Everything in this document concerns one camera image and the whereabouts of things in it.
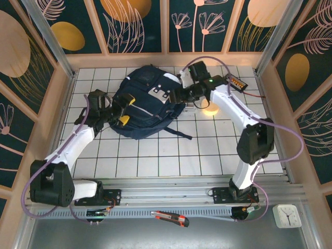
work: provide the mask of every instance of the metal bracket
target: metal bracket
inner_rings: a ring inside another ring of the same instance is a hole
[[[75,201],[75,206],[110,206],[110,201],[112,205],[119,206],[121,201],[121,189],[104,189],[103,199],[101,201],[96,201],[94,198],[82,198]]]
[[[244,198],[241,200],[234,200],[234,198],[229,193],[228,187],[223,188],[212,188],[212,195],[214,204],[231,204],[231,203],[251,203],[250,198]],[[259,202],[257,188],[252,187],[252,190],[248,195],[254,200],[254,202]]]

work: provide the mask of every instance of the clock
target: clock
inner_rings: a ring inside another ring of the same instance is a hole
[[[272,208],[276,226],[279,228],[301,227],[301,219],[296,206],[279,204]]]

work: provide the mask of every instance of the backpack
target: backpack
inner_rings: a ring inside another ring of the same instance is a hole
[[[161,130],[191,140],[191,136],[167,127],[185,108],[184,103],[172,104],[169,101],[170,92],[179,87],[182,86],[175,75],[152,65],[134,70],[123,80],[114,95],[114,98],[123,93],[134,96],[135,102],[124,113],[130,119],[123,127],[111,123],[110,127],[117,133],[136,140]]]

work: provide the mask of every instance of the grid tile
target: grid tile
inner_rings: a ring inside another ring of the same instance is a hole
[[[131,68],[83,68],[71,97],[62,140],[68,137],[82,108],[86,107],[84,94],[100,89],[110,95],[118,90],[126,75],[138,67]],[[183,67],[161,67],[178,74]],[[220,66],[208,66],[211,76],[223,75]],[[260,95],[250,67],[230,67],[231,72],[248,84],[246,92]],[[261,117],[266,117],[260,98],[233,91],[248,108]],[[234,174],[239,157],[236,152],[239,132],[228,116],[219,110],[215,116],[203,112],[183,112],[169,126],[192,140],[177,137],[165,131],[147,139],[133,140],[120,136],[105,124],[102,132],[81,153],[72,168],[74,178],[114,177],[163,177]],[[277,150],[269,159],[278,158]],[[258,174],[282,174],[280,163],[263,164]]]
[[[137,176],[158,176],[158,157],[139,157],[139,169]]]
[[[179,176],[178,157],[159,157],[159,176]]]
[[[95,178],[115,178],[116,158],[98,158],[95,169]]]

